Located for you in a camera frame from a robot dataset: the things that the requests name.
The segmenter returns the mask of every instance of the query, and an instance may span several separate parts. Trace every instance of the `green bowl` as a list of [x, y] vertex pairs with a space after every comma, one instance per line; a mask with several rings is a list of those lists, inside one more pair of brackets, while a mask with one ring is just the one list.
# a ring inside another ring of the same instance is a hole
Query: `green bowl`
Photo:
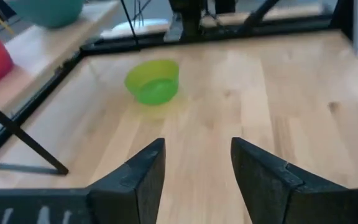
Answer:
[[133, 68], [125, 86], [136, 100], [146, 105], [170, 101], [178, 92], [179, 66], [173, 60], [151, 60]]

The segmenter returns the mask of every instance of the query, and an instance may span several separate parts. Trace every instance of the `diagonal black strut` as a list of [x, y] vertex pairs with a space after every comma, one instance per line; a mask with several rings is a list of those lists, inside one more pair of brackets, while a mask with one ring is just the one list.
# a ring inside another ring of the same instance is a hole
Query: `diagonal black strut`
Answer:
[[57, 160], [51, 153], [45, 150], [36, 140], [29, 136], [19, 125], [8, 118], [2, 111], [0, 111], [0, 124], [4, 126], [12, 134], [15, 134], [20, 140], [26, 143], [38, 155], [48, 161], [55, 169], [43, 167], [30, 167], [14, 164], [0, 164], [0, 169], [18, 170], [24, 172], [36, 172], [44, 174], [67, 175], [68, 169]]
[[250, 32], [279, 1], [280, 0], [266, 0], [256, 11], [251, 12], [237, 32], [240, 34]]

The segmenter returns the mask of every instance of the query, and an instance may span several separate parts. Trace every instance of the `wooden shelf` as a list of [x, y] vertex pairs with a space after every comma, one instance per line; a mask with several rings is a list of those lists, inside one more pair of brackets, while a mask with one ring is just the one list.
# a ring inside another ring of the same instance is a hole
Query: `wooden shelf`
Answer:
[[119, 2], [86, 4], [80, 18], [62, 29], [32, 26], [6, 44], [13, 71], [0, 80], [0, 110], [8, 113], [31, 97], [53, 71], [115, 13]]

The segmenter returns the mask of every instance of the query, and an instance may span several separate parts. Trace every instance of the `wood grain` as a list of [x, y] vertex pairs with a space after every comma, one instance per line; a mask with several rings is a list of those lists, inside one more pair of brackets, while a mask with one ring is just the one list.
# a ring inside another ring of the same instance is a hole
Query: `wood grain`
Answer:
[[[140, 105], [123, 81], [155, 58], [179, 63], [180, 91], [165, 105]], [[0, 188], [83, 187], [164, 137], [158, 224], [250, 223], [232, 171], [233, 136], [358, 187], [358, 58], [338, 32], [90, 57], [24, 127], [70, 174], [0, 171]], [[45, 165], [16, 138], [0, 162]]]

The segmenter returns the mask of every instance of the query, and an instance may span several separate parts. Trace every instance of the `wooden table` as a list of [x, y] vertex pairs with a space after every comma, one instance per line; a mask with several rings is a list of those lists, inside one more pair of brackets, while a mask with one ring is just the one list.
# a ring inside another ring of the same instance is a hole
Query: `wooden table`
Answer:
[[9, 113], [33, 96], [54, 75], [54, 70], [118, 8], [118, 2], [92, 3], [84, 6], [80, 18], [57, 30], [32, 26], [6, 44], [15, 67], [0, 80], [0, 110]]
[[[124, 79], [154, 58], [179, 63], [180, 91], [165, 105], [140, 105]], [[24, 129], [70, 173], [0, 170], [0, 188], [84, 187], [164, 137], [157, 223], [250, 223], [231, 165], [233, 136], [358, 187], [358, 58], [339, 32], [88, 57]], [[44, 163], [14, 138], [0, 162]]]

